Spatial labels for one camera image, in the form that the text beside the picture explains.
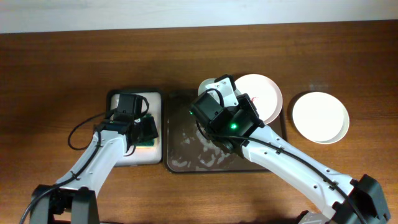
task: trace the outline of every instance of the white bowl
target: white bowl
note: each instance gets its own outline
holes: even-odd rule
[[[344,105],[334,96],[321,92],[307,93],[297,100],[293,122],[304,137],[320,144],[339,141],[349,128]]]
[[[237,79],[235,85],[242,94],[247,93],[250,96],[259,118],[265,124],[271,123],[278,117],[283,105],[282,93],[270,78],[250,74]]]

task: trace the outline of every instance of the wire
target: wire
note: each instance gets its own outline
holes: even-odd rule
[[[42,198],[44,198],[46,195],[48,195],[49,193],[53,192],[54,190],[57,190],[58,188],[69,184],[70,182],[74,181],[75,179],[78,178],[78,176],[88,167],[88,165],[90,164],[90,162],[93,160],[93,158],[95,157],[95,155],[97,154],[98,150],[101,147],[101,131],[99,131],[97,129],[97,127],[95,127],[95,131],[97,132],[98,135],[98,142],[96,144],[95,150],[93,151],[93,153],[91,154],[91,156],[88,158],[88,160],[86,161],[86,163],[80,168],[80,170],[74,174],[72,173],[72,177],[59,183],[59,184],[54,184],[51,188],[47,189],[45,192],[43,192],[42,194],[40,194],[38,197],[36,197],[35,199],[33,199],[30,204],[27,206],[24,214],[21,217],[21,220],[19,222],[19,224],[23,224],[25,222],[25,219],[27,217],[27,215],[29,214],[29,212],[33,209],[33,206],[35,206],[35,204],[40,201]]]
[[[133,146],[134,146],[134,147],[133,147],[133,149],[132,149],[132,152],[131,152],[130,154],[128,154],[128,155],[123,156],[123,157],[129,157],[129,156],[131,156],[131,155],[134,154],[134,152],[136,151],[136,145],[133,145]]]
[[[216,91],[218,98],[220,99],[220,105],[222,107],[224,107],[224,98],[223,98],[223,95],[221,94],[221,92],[215,88],[207,89],[205,92],[209,92],[209,91]]]
[[[80,128],[80,126],[82,126],[83,124],[85,124],[85,123],[91,121],[92,119],[95,119],[95,118],[100,117],[100,116],[102,116],[102,115],[106,115],[106,117],[111,116],[111,113],[113,113],[113,111],[114,111],[114,109],[113,109],[113,110],[109,110],[109,111],[104,112],[104,113],[100,113],[100,114],[94,115],[94,116],[92,116],[92,117],[90,117],[90,118],[84,120],[84,121],[81,122],[80,124],[76,125],[76,127],[74,127],[74,128],[72,129],[72,131],[70,132],[70,134],[69,134],[69,136],[68,136],[68,146],[69,146],[71,149],[73,149],[73,150],[84,150],[84,149],[87,149],[87,147],[88,147],[90,144],[88,144],[88,145],[85,146],[85,147],[81,147],[81,148],[72,146],[71,138],[72,138],[73,133],[74,133],[78,128]]]
[[[145,97],[144,97],[144,102],[147,105],[147,109],[144,112],[141,113],[140,118],[143,118],[148,113],[148,110],[149,110],[149,103],[148,103],[147,98],[145,98]]]
[[[210,139],[205,135],[205,133],[203,133],[203,131],[201,130],[199,121],[196,120],[196,122],[197,122],[197,128],[198,128],[200,134],[201,134],[206,140],[210,140]]]
[[[248,141],[254,141],[256,143],[265,145],[267,147],[270,147],[272,149],[275,149],[278,152],[281,152],[287,156],[292,157],[293,159],[296,159],[297,161],[301,162],[302,164],[306,165],[308,168],[310,168],[312,171],[314,171],[316,174],[318,174],[320,177],[323,178],[328,184],[330,184],[334,189],[337,190],[337,192],[343,196],[343,198],[349,203],[351,208],[354,210],[355,214],[357,214],[359,220],[361,221],[362,224],[367,224],[365,218],[362,216],[361,212],[359,211],[358,207],[354,204],[354,202],[346,195],[341,188],[338,187],[336,183],[331,181],[325,174],[320,172],[317,168],[315,168],[313,165],[311,165],[309,162],[305,161],[304,159],[300,158],[299,156],[296,156],[295,154],[292,154],[291,152],[285,151],[283,148],[279,148],[276,146],[273,146],[270,143],[266,143],[264,141],[261,141],[260,139],[255,139],[251,137],[243,137],[243,136],[225,136],[225,135],[220,135],[220,134],[208,134],[213,137],[217,138],[228,138],[228,139],[243,139],[243,140],[248,140]]]

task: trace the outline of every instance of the wood grain surface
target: wood grain surface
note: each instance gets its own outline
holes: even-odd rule
[[[0,223],[17,223],[36,186],[74,165],[81,152],[67,136],[104,111],[108,91],[197,88],[225,73],[268,76],[285,108],[309,90],[341,100],[344,139],[310,142],[287,114],[289,141],[356,179],[376,178],[397,223],[397,21],[0,35]],[[74,144],[91,139],[92,125]],[[163,164],[113,169],[98,206],[102,221],[123,223],[282,223],[317,210],[271,173],[173,175]]]

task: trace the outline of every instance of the robotic claw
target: robotic claw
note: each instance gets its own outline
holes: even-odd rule
[[[190,108],[202,135],[225,152],[236,153],[269,169],[322,212],[303,212],[297,223],[382,224],[391,219],[376,180],[368,175],[354,180],[285,142],[259,119],[256,107],[247,94],[236,89],[232,76],[217,78],[202,90]],[[72,181],[57,188],[36,188],[25,211],[27,214],[31,208],[30,223],[56,223],[53,215],[65,210],[72,213],[71,223],[100,223],[96,195],[115,163],[130,145],[158,137],[153,118],[142,119],[141,125],[134,122],[143,117],[143,100],[147,103],[138,95],[120,96],[118,107],[96,128],[88,149],[57,184]],[[79,175],[74,173],[82,169]]]

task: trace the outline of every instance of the white wall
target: white wall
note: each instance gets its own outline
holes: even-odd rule
[[[398,19],[398,0],[2,0],[0,32]]]

